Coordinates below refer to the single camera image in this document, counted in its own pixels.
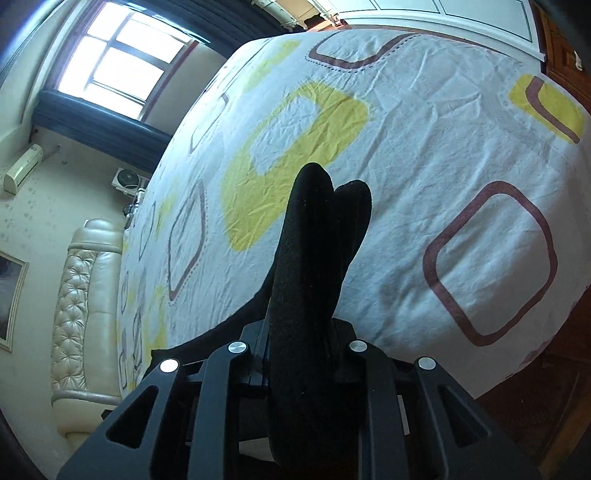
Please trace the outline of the black pants with studs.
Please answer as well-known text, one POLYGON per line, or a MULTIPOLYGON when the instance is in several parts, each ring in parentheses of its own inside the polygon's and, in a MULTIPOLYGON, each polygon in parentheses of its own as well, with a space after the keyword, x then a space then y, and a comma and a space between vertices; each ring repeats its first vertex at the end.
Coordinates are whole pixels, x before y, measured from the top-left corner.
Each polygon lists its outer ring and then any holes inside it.
POLYGON ((332 358, 342 282, 370 223, 368 185, 301 168, 259 291, 212 330, 152 352, 147 479, 406 479, 393 361, 353 341, 332 358), (249 386, 249 323, 269 321, 269 384, 249 386))

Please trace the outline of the patterned white bed sheet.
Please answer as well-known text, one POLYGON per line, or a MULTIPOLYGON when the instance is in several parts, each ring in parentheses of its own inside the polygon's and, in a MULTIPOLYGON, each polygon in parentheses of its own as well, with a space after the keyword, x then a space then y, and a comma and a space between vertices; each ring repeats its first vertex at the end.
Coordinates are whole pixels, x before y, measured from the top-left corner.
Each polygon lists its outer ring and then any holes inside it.
POLYGON ((122 393, 154 349, 252 298, 309 162, 372 192, 335 314, 473 396, 532 362, 590 285, 590 116, 551 78, 388 28, 260 39, 187 112, 124 234, 122 393))

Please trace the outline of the cream tufted leather headboard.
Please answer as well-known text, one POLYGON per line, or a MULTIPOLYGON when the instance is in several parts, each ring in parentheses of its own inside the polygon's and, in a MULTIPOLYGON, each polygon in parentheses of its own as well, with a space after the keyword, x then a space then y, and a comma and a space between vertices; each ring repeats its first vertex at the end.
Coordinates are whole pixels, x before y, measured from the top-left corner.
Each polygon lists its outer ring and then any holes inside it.
POLYGON ((103 219, 78 228, 67 248, 54 314, 51 406, 76 450, 121 401, 116 347, 122 230, 103 219))

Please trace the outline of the white desk fan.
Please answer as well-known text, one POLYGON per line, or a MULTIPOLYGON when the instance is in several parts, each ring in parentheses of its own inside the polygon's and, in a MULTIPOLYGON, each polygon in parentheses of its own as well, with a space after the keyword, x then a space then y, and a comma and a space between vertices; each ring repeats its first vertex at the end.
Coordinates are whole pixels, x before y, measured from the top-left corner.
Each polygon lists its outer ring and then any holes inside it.
POLYGON ((119 168, 111 181, 111 186, 120 193, 134 197, 139 190, 145 190, 149 180, 130 169, 119 168))

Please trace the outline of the dark blue left curtain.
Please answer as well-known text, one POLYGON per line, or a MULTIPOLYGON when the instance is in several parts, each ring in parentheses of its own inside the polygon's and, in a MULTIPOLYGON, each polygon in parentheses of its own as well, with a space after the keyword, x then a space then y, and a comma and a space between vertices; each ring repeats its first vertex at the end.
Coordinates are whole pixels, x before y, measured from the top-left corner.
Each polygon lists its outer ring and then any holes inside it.
POLYGON ((171 140, 138 120, 56 90, 39 93, 32 123, 146 172, 156 169, 171 140))

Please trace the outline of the dark blue curtain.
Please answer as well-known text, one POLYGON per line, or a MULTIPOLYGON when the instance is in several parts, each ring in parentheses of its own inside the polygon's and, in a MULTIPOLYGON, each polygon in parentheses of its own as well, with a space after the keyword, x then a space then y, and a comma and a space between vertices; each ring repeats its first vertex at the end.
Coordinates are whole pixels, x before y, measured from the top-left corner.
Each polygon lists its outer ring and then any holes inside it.
POLYGON ((289 12, 274 1, 132 1, 150 14, 204 40, 224 58, 250 41, 304 32, 289 12))
POLYGON ((32 123, 146 172, 156 169, 171 140, 138 120, 56 90, 39 93, 32 123))

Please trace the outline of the window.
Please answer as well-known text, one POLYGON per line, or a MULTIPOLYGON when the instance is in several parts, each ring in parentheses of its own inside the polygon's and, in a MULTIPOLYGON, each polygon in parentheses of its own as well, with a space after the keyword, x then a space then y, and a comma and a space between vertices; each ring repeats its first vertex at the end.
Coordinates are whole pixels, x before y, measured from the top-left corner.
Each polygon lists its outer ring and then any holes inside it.
POLYGON ((150 14, 98 1, 73 31, 54 88, 134 120, 144 120, 198 41, 150 14))

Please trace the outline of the dark blue right curtain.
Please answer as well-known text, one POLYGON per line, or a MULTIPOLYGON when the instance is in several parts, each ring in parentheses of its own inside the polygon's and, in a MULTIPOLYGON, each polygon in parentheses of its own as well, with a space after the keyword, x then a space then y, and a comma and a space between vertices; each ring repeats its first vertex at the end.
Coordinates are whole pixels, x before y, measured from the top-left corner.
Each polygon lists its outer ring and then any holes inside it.
POLYGON ((150 14, 204 40, 224 58, 250 41, 304 32, 289 12, 274 1, 132 1, 150 14))

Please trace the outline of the brown wooden cabinet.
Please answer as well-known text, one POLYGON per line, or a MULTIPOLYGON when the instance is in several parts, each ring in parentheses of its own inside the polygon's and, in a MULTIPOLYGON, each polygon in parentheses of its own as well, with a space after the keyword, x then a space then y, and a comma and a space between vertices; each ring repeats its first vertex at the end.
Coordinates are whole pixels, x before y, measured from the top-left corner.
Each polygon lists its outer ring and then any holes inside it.
POLYGON ((534 2, 540 45, 546 55, 543 72, 590 111, 590 67, 586 66, 548 14, 534 2))

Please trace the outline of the white wardrobe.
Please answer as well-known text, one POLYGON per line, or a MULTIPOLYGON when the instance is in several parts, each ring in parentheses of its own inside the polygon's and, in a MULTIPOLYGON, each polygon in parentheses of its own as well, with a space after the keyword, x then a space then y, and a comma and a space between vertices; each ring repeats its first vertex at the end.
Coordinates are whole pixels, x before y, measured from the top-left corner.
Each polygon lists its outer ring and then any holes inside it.
POLYGON ((528 1, 334 0, 318 10, 349 25, 399 26, 475 42, 521 61, 545 60, 528 1))

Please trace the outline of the framed wall picture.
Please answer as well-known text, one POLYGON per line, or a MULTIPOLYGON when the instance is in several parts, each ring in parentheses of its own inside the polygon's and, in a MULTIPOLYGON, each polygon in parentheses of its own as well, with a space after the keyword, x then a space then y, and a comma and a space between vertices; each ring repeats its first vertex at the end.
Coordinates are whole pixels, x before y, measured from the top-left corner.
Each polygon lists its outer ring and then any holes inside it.
POLYGON ((1 349, 7 352, 11 352, 13 347, 14 323, 28 266, 28 262, 1 253, 0 341, 1 349))

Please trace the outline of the white wall air conditioner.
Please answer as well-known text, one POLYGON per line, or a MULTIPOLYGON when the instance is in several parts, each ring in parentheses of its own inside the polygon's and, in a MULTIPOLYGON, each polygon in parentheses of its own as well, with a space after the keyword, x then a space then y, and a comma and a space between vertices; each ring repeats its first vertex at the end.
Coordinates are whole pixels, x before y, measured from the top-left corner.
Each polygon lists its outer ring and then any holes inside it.
POLYGON ((42 162, 43 149, 38 144, 32 144, 5 173, 3 188, 6 192, 16 195, 24 181, 32 171, 42 162))

